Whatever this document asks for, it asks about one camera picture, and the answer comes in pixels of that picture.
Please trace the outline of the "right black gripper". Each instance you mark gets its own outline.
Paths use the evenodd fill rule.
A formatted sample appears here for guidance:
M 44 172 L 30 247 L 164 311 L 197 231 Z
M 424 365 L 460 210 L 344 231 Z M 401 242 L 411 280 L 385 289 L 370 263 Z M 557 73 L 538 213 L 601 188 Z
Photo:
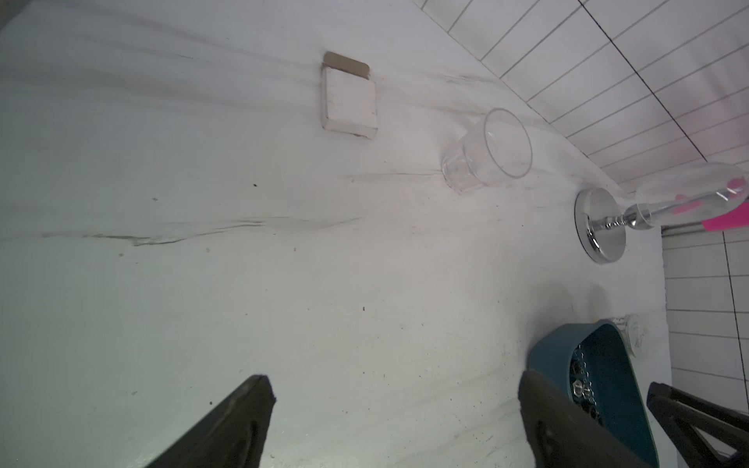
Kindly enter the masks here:
M 690 467 L 746 467 L 748 416 L 653 382 L 647 406 Z

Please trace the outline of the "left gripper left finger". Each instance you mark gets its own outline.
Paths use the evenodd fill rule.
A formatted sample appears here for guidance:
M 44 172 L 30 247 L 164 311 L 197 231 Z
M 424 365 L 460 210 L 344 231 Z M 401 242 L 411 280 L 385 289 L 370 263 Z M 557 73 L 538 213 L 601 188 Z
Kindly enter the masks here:
M 257 467 L 275 403 L 269 378 L 250 376 L 149 465 Z

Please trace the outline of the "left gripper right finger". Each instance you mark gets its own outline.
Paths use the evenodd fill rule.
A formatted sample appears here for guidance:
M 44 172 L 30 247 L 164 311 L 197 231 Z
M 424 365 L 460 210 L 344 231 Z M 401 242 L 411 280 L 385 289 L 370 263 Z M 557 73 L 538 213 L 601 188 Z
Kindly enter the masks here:
M 645 467 L 634 452 L 585 415 L 535 370 L 523 372 L 518 399 L 538 467 Z

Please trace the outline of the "silver nut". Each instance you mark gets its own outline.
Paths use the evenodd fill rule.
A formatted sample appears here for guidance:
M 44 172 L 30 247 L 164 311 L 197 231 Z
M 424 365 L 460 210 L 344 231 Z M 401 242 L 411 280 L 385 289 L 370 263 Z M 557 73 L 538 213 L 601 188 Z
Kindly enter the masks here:
M 592 400 L 592 390 L 589 385 L 587 385 L 584 381 L 576 379 L 573 384 L 573 395 L 578 400 L 585 400 L 585 401 L 591 401 Z

